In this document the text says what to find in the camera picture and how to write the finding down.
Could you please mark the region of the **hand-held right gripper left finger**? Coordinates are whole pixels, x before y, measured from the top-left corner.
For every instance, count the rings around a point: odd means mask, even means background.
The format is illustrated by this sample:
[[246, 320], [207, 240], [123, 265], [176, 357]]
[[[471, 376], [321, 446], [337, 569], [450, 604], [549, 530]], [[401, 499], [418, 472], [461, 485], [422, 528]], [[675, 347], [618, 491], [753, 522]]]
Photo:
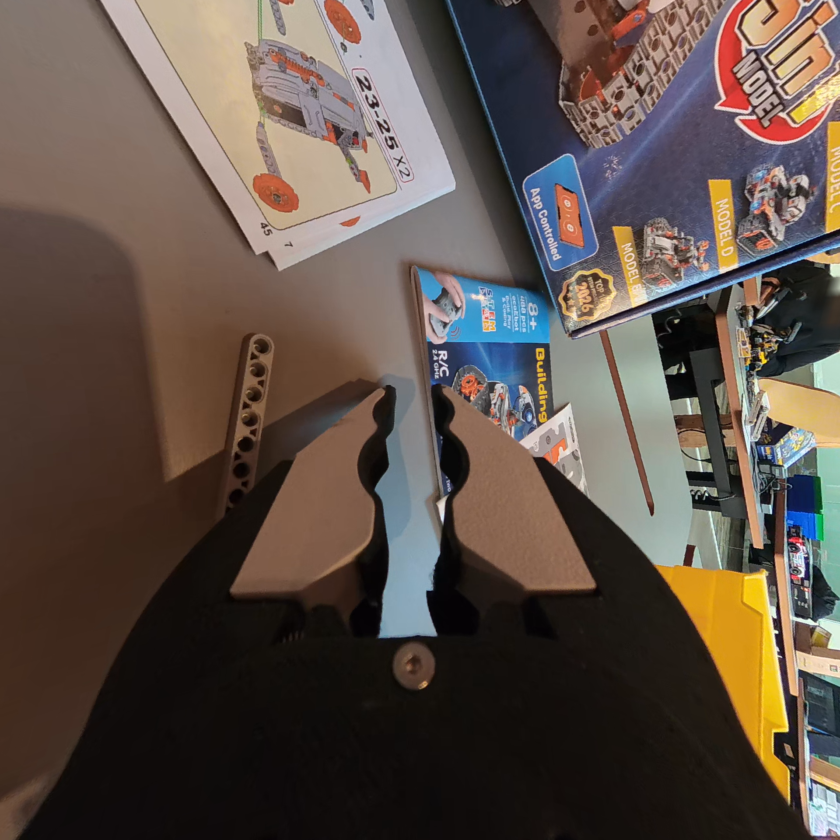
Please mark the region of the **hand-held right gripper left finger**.
[[355, 636], [382, 627], [389, 545], [376, 487], [389, 467], [396, 389], [379, 387], [291, 463], [230, 594], [330, 607]]

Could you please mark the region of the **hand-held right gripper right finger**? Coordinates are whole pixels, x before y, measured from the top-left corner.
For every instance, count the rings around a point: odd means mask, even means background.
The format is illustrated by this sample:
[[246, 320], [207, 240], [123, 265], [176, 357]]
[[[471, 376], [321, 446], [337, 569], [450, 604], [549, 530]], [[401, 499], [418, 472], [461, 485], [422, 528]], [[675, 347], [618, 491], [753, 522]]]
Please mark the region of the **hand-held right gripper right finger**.
[[500, 605], [590, 596], [595, 579], [537, 460], [446, 385], [432, 389], [452, 483], [429, 593], [438, 636], [468, 636]]

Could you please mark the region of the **long grey holed beam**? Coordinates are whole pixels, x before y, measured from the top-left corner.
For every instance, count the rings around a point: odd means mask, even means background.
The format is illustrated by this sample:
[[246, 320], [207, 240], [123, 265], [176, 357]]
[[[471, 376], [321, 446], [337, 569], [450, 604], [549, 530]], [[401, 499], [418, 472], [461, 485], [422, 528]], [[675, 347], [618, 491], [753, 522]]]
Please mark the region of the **long grey holed beam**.
[[255, 332], [244, 337], [227, 424], [216, 520], [235, 509], [256, 483], [274, 354], [275, 345], [268, 335]]

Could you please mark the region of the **grey desk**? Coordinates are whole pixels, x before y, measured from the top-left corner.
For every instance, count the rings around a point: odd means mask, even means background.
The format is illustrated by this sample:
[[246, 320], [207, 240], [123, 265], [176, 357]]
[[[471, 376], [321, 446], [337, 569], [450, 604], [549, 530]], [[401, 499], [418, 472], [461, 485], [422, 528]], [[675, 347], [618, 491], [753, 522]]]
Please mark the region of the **grey desk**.
[[[2, 2], [2, 834], [676, 838], [651, 697], [499, 610], [425, 644], [237, 602], [315, 438], [396, 390], [382, 631], [438, 554], [414, 261], [538, 280], [443, 2], [387, 2], [457, 194], [295, 268], [254, 256], [94, 2]], [[216, 520], [243, 339], [274, 342], [253, 489]]]

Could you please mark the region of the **robot sticker sheet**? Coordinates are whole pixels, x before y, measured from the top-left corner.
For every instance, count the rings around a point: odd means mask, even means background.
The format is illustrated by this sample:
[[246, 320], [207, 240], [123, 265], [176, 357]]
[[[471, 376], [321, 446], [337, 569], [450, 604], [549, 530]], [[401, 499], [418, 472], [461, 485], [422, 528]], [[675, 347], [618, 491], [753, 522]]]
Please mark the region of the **robot sticker sheet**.
[[533, 395], [519, 386], [512, 403], [506, 402], [507, 430], [533, 457], [543, 458], [566, 479], [589, 495], [581, 459], [581, 447], [571, 404], [566, 404], [544, 423], [538, 423]]

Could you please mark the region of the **closed blue instruction booklet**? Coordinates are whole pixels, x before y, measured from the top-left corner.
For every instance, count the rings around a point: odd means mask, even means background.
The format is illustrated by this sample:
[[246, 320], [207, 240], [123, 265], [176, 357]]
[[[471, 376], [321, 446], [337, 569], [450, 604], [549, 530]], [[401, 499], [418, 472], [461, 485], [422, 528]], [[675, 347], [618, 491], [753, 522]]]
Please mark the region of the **closed blue instruction booklet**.
[[554, 415], [550, 316], [542, 296], [411, 268], [428, 386], [449, 387], [521, 442]]

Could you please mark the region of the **wooden plank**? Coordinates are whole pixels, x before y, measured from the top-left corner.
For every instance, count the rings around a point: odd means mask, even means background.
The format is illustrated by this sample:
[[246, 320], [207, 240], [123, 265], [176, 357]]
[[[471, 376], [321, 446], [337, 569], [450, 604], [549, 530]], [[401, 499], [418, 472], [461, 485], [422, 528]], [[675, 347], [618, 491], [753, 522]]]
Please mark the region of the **wooden plank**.
[[[725, 448], [736, 447], [736, 436], [732, 428], [732, 416], [722, 414], [718, 417]], [[675, 429], [679, 446], [683, 449], [708, 448], [704, 419], [700, 414], [682, 414], [674, 416]]]

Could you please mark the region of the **yellow plastic bin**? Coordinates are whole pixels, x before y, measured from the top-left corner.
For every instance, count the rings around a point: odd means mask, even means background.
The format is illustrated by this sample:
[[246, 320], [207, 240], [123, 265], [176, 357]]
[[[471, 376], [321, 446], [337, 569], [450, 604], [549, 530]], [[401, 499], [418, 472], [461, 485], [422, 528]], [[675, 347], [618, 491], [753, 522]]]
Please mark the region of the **yellow plastic bin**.
[[767, 572], [685, 565], [659, 565], [657, 570], [686, 609], [752, 747], [790, 803], [791, 772], [774, 750], [775, 736], [789, 731], [789, 721]]

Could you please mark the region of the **brown-topped background table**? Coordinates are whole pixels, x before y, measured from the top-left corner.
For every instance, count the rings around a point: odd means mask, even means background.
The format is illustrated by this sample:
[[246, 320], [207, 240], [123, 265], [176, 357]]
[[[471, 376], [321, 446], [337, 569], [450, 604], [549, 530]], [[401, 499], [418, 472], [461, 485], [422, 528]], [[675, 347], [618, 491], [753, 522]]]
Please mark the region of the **brown-topped background table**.
[[[749, 378], [739, 358], [736, 329], [742, 326], [748, 299], [739, 285], [708, 299], [713, 314], [714, 341], [709, 349], [691, 353], [700, 415], [707, 433], [710, 470], [688, 470], [692, 507], [747, 522], [754, 548], [767, 543], [758, 456], [744, 429], [749, 412]], [[730, 414], [736, 447], [725, 448], [718, 417]]]
[[780, 640], [780, 671], [784, 687], [790, 695], [800, 699], [801, 673], [838, 676], [838, 651], [816, 645], [816, 641], [827, 642], [830, 637], [823, 637], [816, 625], [795, 618], [787, 544], [786, 496], [783, 486], [775, 493], [773, 502], [773, 577], [778, 612], [775, 625]]

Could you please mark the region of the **red toy car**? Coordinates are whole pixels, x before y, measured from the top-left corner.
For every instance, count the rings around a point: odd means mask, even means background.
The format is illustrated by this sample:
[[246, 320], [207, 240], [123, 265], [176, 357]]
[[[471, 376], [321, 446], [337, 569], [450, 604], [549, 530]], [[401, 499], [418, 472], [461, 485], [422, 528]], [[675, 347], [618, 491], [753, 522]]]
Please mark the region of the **red toy car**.
[[802, 527], [786, 526], [786, 553], [791, 580], [797, 585], [809, 585], [811, 579], [810, 542]]

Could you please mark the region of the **small blue toy box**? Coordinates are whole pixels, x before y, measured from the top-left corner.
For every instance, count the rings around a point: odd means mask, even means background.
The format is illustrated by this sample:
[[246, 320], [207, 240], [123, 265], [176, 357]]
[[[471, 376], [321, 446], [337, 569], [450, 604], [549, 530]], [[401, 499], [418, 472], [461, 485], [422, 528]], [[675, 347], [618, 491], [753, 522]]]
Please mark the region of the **small blue toy box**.
[[815, 447], [814, 433], [782, 423], [768, 423], [757, 443], [757, 452], [761, 460], [789, 468]]

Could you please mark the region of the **blue storage bin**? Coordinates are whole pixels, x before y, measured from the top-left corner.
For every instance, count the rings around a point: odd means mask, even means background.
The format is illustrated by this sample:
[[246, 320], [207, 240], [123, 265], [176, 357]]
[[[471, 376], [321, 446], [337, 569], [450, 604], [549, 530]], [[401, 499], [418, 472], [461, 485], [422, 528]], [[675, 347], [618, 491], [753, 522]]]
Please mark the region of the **blue storage bin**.
[[823, 485], [819, 476], [786, 477], [785, 521], [812, 541], [824, 540]]

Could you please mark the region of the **tan wooden chair seat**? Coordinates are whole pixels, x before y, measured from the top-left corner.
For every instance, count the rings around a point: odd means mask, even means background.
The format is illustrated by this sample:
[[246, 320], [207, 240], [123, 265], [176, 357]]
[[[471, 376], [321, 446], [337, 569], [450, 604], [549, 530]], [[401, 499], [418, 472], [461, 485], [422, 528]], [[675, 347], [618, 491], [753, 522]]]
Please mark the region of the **tan wooden chair seat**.
[[839, 395], [779, 379], [759, 379], [769, 400], [769, 419], [815, 436], [818, 448], [839, 448]]

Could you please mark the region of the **blue toy robot box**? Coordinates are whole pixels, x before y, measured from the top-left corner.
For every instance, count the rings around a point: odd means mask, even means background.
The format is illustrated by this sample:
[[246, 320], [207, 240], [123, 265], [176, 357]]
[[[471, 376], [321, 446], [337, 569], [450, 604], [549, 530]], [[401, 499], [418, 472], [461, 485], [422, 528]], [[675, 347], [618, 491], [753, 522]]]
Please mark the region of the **blue toy robot box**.
[[572, 338], [838, 251], [838, 1], [447, 6]]

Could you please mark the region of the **open white instruction booklet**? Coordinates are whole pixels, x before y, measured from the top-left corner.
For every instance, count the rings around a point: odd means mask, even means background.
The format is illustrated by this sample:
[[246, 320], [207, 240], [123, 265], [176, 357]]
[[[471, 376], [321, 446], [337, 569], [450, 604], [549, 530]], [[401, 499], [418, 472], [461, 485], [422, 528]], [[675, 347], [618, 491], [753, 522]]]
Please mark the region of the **open white instruction booklet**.
[[386, 2], [101, 5], [279, 270], [454, 191]]

